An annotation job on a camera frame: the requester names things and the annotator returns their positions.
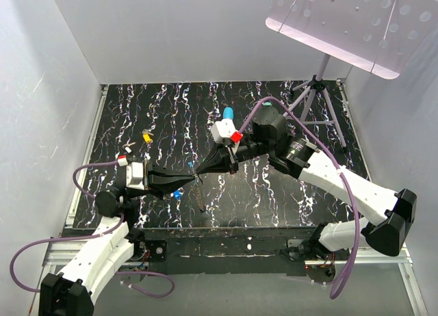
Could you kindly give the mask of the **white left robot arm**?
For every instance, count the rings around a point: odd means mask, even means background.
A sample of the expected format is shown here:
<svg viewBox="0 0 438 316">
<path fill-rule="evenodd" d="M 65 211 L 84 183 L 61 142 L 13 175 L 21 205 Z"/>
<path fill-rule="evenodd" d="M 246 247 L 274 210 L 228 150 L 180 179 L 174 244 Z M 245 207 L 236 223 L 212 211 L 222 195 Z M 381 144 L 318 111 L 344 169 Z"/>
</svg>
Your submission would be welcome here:
<svg viewBox="0 0 438 316">
<path fill-rule="evenodd" d="M 92 315 L 97 298 L 123 263 L 145 255 L 146 246 L 134 228 L 140 198 L 164 199 L 196 178 L 127 155 L 113 165 L 117 167 L 114 183 L 94 195 L 101 221 L 67 265 L 43 278 L 39 315 Z"/>
</svg>

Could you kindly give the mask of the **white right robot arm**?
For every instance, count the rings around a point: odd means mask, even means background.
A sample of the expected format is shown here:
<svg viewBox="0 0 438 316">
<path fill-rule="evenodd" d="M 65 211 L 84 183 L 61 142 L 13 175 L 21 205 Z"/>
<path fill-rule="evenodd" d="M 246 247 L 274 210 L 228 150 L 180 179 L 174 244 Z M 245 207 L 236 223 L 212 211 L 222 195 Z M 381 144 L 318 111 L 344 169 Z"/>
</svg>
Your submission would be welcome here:
<svg viewBox="0 0 438 316">
<path fill-rule="evenodd" d="M 197 167 L 197 174 L 234 174 L 243 161 L 268 155 L 277 171 L 315 185 L 348 203 L 355 198 L 359 223 L 322 223 L 310 239 L 294 248 L 302 256 L 325 259 L 333 252 L 359 243 L 387 256 L 398 256 L 415 220 L 417 196 L 409 189 L 395 192 L 378 186 L 348 169 L 336 167 L 316 145 L 295 138 L 287 120 L 271 105 L 262 105 L 252 118 L 253 131 L 239 133 L 229 118 L 211 127 L 214 146 Z"/>
</svg>

